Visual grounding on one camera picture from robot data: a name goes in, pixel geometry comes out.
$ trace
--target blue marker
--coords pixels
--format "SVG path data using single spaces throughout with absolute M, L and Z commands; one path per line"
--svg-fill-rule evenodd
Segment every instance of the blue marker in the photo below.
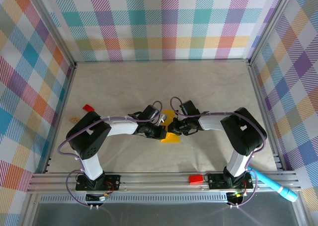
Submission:
M 248 167 L 249 170 L 253 170 L 255 171 L 257 178 L 262 181 L 264 184 L 268 185 L 270 188 L 272 188 L 273 190 L 277 191 L 278 194 L 280 194 L 281 196 L 283 196 L 285 199 L 291 201 L 291 202 L 295 202 L 298 198 L 297 194 L 295 192 L 293 192 L 292 190 L 278 184 L 277 182 L 275 182 L 274 180 L 268 178 L 266 175 L 260 173 L 259 171 Z

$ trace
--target white surface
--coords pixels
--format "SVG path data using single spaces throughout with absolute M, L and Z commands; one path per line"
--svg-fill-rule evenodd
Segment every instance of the white surface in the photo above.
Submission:
M 82 163 L 85 168 L 85 174 L 91 180 L 97 179 L 103 173 L 103 169 L 99 163 L 98 154 L 93 155 L 89 159 L 82 160 Z
M 170 109 L 172 96 L 191 99 L 199 111 L 234 111 L 245 107 L 262 122 L 250 77 L 243 62 L 155 61 L 80 63 L 65 109 L 57 145 L 73 127 L 71 116 L 83 117 L 85 104 L 102 116 L 143 111 L 156 100 Z M 69 145 L 63 151 L 73 152 Z M 164 144 L 133 135 L 107 138 L 98 152 L 105 171 L 221 171 L 233 148 L 224 131 L 200 131 L 181 136 L 179 144 Z M 257 154 L 252 167 L 276 170 L 270 146 Z M 79 169 L 73 157 L 54 150 L 49 172 Z
M 138 127 L 138 124 L 132 121 L 112 121 L 109 125 L 111 126 L 111 130 L 107 137 L 119 134 L 133 134 Z
M 199 124 L 204 130 L 224 130 L 221 120 L 224 119 L 225 116 L 202 116 L 199 118 Z
M 237 177 L 244 173 L 245 165 L 249 159 L 250 155 L 241 155 L 236 151 L 233 151 L 231 159 L 227 165 L 227 170 L 232 176 Z

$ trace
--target cable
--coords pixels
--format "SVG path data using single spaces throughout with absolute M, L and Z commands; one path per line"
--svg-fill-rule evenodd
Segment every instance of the cable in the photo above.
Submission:
M 208 172 L 208 173 L 206 173 L 206 174 L 203 176 L 203 179 L 204 179 L 207 183 L 209 183 L 209 179 L 206 180 L 205 177 L 206 177 L 207 175 L 209 175 L 209 174 L 211 174 L 211 173 Z
M 134 136 L 139 136 L 139 137 L 144 137 L 144 138 L 147 138 L 146 136 L 144 136 L 144 135 L 141 135 L 141 134 L 134 134 Z
M 243 116 L 243 115 L 241 115 L 241 114 L 239 114 L 239 113 L 235 113 L 235 112 L 202 113 L 202 114 L 197 114 L 197 115 L 184 115 L 184 114 L 181 114 L 180 112 L 178 112 L 178 111 L 173 107 L 172 101 L 173 101 L 174 99 L 179 100 L 179 102 L 180 102 L 181 104 L 182 104 L 182 100 L 181 100 L 180 98 L 176 97 L 176 96 L 174 96 L 174 97 L 172 97 L 172 98 L 170 99 L 171 109 L 174 111 L 174 113 L 175 113 L 176 115 L 180 115 L 180 116 L 185 117 L 185 118 L 193 118 L 193 117 L 201 117 L 201 116 L 209 116 L 209 115 L 236 115 L 236 116 L 242 118 L 243 120 L 245 120 L 246 122 L 248 122 L 248 123 L 249 123 L 252 127 L 254 127 L 255 130 L 259 133 L 259 135 L 261 136 L 261 138 L 262 138 L 262 140 L 263 140 L 263 144 L 262 144 L 262 146 L 261 146 L 260 148 L 255 149 L 255 150 L 250 154 L 250 157 L 249 157 L 249 159 L 247 160 L 246 165 L 245 165 L 246 172 L 253 172 L 254 175 L 255 175 L 255 187 L 254 187 L 254 190 L 253 190 L 251 196 L 250 196 L 246 201 L 240 203 L 239 205 L 244 205 L 244 204 L 246 204 L 247 202 L 249 202 L 249 201 L 251 200 L 251 198 L 254 196 L 254 194 L 255 194 L 255 192 L 256 192 L 256 189 L 257 189 L 257 175 L 256 175 L 256 173 L 255 173 L 253 170 L 247 170 L 247 167 L 248 167 L 250 161 L 252 160 L 252 158 L 254 157 L 254 154 L 255 154 L 255 153 L 258 153 L 258 152 L 260 152 L 260 151 L 262 151 L 262 150 L 264 150 L 265 147 L 266 147 L 266 138 L 265 138 L 264 134 L 262 133 L 262 131 L 256 126 L 256 124 L 254 124 L 254 123 L 253 123 L 251 120 L 249 120 L 247 117 L 245 117 L 245 116 Z
M 112 190 L 111 190 L 111 192 L 110 192 L 109 194 L 113 193 L 113 192 L 114 192 L 114 185 L 113 185 L 113 183 L 111 183 L 111 182 L 109 182 L 109 181 L 106 181 L 106 184 L 107 184 L 108 186 L 111 185 L 111 187 L 112 187 Z
M 254 124 L 251 120 L 249 120 L 247 117 L 239 114 L 239 113 L 235 113 L 235 112 L 215 112 L 215 113 L 202 113 L 202 114 L 197 114 L 197 115 L 184 115 L 184 114 L 181 114 L 180 112 L 178 112 L 174 107 L 173 107 L 173 104 L 172 104 L 172 101 L 174 99 L 177 99 L 180 101 L 180 103 L 182 103 L 182 100 L 176 96 L 172 97 L 170 99 L 170 106 L 171 106 L 171 109 L 175 112 L 176 115 L 180 115 L 182 117 L 186 117 L 186 118 L 193 118 L 193 117 L 201 117 L 201 116 L 209 116 L 209 115 L 236 115 L 240 118 L 242 118 L 243 120 L 245 120 L 246 122 L 248 122 L 252 127 L 255 128 L 255 130 L 259 133 L 259 135 L 261 136 L 262 140 L 263 140 L 263 144 L 262 146 L 259 148 L 259 149 L 255 149 L 251 154 L 250 154 L 250 157 L 249 159 L 247 160 L 246 162 L 246 165 L 245 165 L 245 169 L 247 169 L 250 161 L 252 160 L 252 158 L 254 157 L 255 153 L 258 153 L 262 150 L 265 149 L 266 147 L 266 138 L 264 136 L 264 134 L 262 133 L 262 131 L 256 126 L 256 124 Z
M 104 118 L 104 119 L 100 119 L 90 125 L 88 125 L 87 127 L 83 128 L 82 130 L 78 131 L 77 133 L 73 134 L 72 136 L 70 136 L 69 138 L 67 138 L 65 141 L 63 141 L 57 148 L 57 151 L 59 154 L 61 155 L 69 155 L 69 156 L 74 156 L 76 159 L 79 159 L 79 156 L 74 154 L 74 153 L 67 153 L 67 152 L 62 152 L 61 148 L 64 144 L 68 143 L 70 140 L 72 140 L 73 138 L 77 137 L 78 135 L 82 134 L 83 132 L 85 132 L 87 129 L 90 129 L 91 127 L 101 123 L 101 122 L 110 122 L 113 120 L 123 120 L 123 121 L 132 121 L 132 122 L 151 122 L 154 119 L 156 119 L 158 116 L 160 116 L 161 112 L 162 112 L 162 103 L 160 101 L 155 101 L 153 103 L 153 105 L 155 105 L 156 103 L 160 104 L 160 111 L 151 119 L 146 119 L 146 120 L 139 120 L 139 119 L 133 119 L 133 118 L 127 118 L 127 117 L 110 117 L 110 118 Z M 82 163 L 82 161 L 80 161 L 81 167 L 83 169 L 83 171 L 85 171 L 84 165 Z
M 70 177 L 73 173 L 76 173 L 76 172 L 82 173 L 81 170 L 73 170 L 73 171 L 71 171 L 71 172 L 67 175 L 66 181 L 65 181 L 66 190 L 68 191 L 68 193 L 70 194 L 70 196 L 71 196 L 76 202 L 78 202 L 80 205 L 83 205 L 83 206 L 85 206 L 85 207 L 89 207 L 89 208 L 90 208 L 90 206 L 89 206 L 88 204 L 84 204 L 84 203 L 82 203 L 81 201 L 79 201 L 79 200 L 71 193 L 71 190 L 70 190 L 70 188 L 69 188 L 69 177 Z
M 78 183 L 79 183 L 79 181 L 78 181 L 78 176 L 79 176 L 79 175 L 84 175 L 84 174 L 83 174 L 83 172 L 81 172 L 81 173 L 78 173 L 78 174 L 75 176 L 75 181 L 78 182 Z
M 79 160 L 80 160 L 79 162 L 80 162 L 82 168 L 79 169 L 79 170 L 73 170 L 73 171 L 71 171 L 71 172 L 67 175 L 66 181 L 65 181 L 66 190 L 68 191 L 68 193 L 70 194 L 70 196 L 71 196 L 77 203 L 79 203 L 80 205 L 83 205 L 83 206 L 85 206 L 85 207 L 89 207 L 89 208 L 92 207 L 92 205 L 89 206 L 88 204 L 84 204 L 84 203 L 82 203 L 81 201 L 79 201 L 79 200 L 71 193 L 71 191 L 70 191 L 70 189 L 69 189 L 69 177 L 70 177 L 73 173 L 76 173 L 76 172 L 78 172 L 78 173 L 83 173 L 83 172 L 85 172 L 85 167 L 84 167 L 84 165 L 83 165 L 83 163 L 82 163 L 82 161 L 81 161 L 81 159 L 79 158 L 78 155 L 76 155 L 76 154 L 74 154 L 74 153 L 62 152 L 62 151 L 61 151 L 62 146 L 63 146 L 65 143 L 68 143 L 68 142 L 69 142 L 70 140 L 72 140 L 73 138 L 75 138 L 75 137 L 77 137 L 78 135 L 80 135 L 80 134 L 82 134 L 83 132 L 85 132 L 87 129 L 89 129 L 89 128 L 91 128 L 91 127 L 93 127 L 93 126 L 95 126 L 96 124 L 101 123 L 101 122 L 110 122 L 110 121 L 113 121 L 113 120 L 124 120 L 124 121 L 132 121 L 132 122 L 151 122 L 151 121 L 153 121 L 154 119 L 156 119 L 158 116 L 160 116 L 160 114 L 161 114 L 161 112 L 162 112 L 162 108 L 163 108 L 162 103 L 157 100 L 157 101 L 155 101 L 155 102 L 153 103 L 153 105 L 155 105 L 156 103 L 159 103 L 159 104 L 160 104 L 160 111 L 159 111 L 153 118 L 151 118 L 151 119 L 138 120 L 138 119 L 132 119 L 132 118 L 127 118 L 127 117 L 111 117 L 111 118 L 100 119 L 100 120 L 98 120 L 98 121 L 96 121 L 96 122 L 90 124 L 89 126 L 83 128 L 83 129 L 80 130 L 79 132 L 73 134 L 72 136 L 70 136 L 69 138 L 67 138 L 65 141 L 63 141 L 63 142 L 58 146 L 57 152 L 58 152 L 59 154 L 61 154 L 61 155 L 74 156 L 75 159 L 79 159 Z
M 255 171 L 253 171 L 253 170 L 247 170 L 247 172 L 253 172 L 254 173 L 254 176 L 255 176 L 255 187 L 254 187 L 254 189 L 253 189 L 253 192 L 252 192 L 252 194 L 250 195 L 250 197 L 247 199 L 247 200 L 245 200 L 244 202 L 242 202 L 242 203 L 240 203 L 240 204 L 233 204 L 232 202 L 230 202 L 230 201 L 228 201 L 228 203 L 229 204 L 231 204 L 231 205 L 234 205 L 234 206 L 242 206 L 242 205 L 245 205 L 247 202 L 249 202 L 252 198 L 253 198 L 253 196 L 255 195 L 255 192 L 256 192 L 256 189 L 257 189 L 257 175 L 256 175 L 256 173 L 255 173 Z

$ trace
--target plaid fabric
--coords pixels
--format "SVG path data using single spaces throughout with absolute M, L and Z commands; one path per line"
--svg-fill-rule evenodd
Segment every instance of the plaid fabric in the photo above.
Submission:
M 257 43 L 258 43 L 260 37 L 262 36 L 262 34 L 263 34 L 263 32 L 264 32 L 264 29 L 265 29 L 265 27 L 266 27 L 266 25 L 267 25 L 269 19 L 271 18 L 272 14 L 273 14 L 273 12 L 274 12 L 274 10 L 275 10 L 275 7 L 276 7 L 276 5 L 277 5 L 277 3 L 278 3 L 278 1 L 279 1 L 279 0 L 274 0 L 274 2 L 272 3 L 272 5 L 270 6 L 270 9 L 269 9 L 269 11 L 268 11 L 268 13 L 267 13 L 267 15 L 266 15 L 266 17 L 265 17 L 265 19 L 264 19 L 262 25 L 261 25 L 261 28 L 258 30 L 258 33 L 257 33 L 257 35 L 256 35 L 256 38 L 254 39 L 254 42 L 253 42 L 253 44 L 252 44 L 252 47 L 251 47 L 251 49 L 249 50 L 249 53 L 248 53 L 248 55 L 247 55 L 247 58 L 248 58 L 248 59 L 250 59 L 250 57 L 251 57 L 253 51 L 255 50 L 255 47 L 257 46 Z
M 77 60 L 125 61 L 242 58 L 266 0 L 43 3 Z
M 70 72 L 30 0 L 0 0 L 0 226 L 43 167 Z
M 285 161 L 318 224 L 317 0 L 290 0 L 256 65 Z

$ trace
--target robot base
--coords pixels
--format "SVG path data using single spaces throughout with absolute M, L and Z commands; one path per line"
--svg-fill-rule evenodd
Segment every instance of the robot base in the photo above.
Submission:
M 76 181 L 76 191 L 117 191 L 120 185 L 120 175 L 102 174 L 94 181 L 90 181 L 85 175 L 79 175 Z
M 215 173 L 208 173 L 208 183 L 210 190 L 224 190 L 224 189 L 253 189 L 253 182 L 252 177 L 249 173 L 245 173 L 245 175 L 238 180 L 233 187 L 230 187 L 228 183 L 224 180 L 223 174 L 215 174 Z

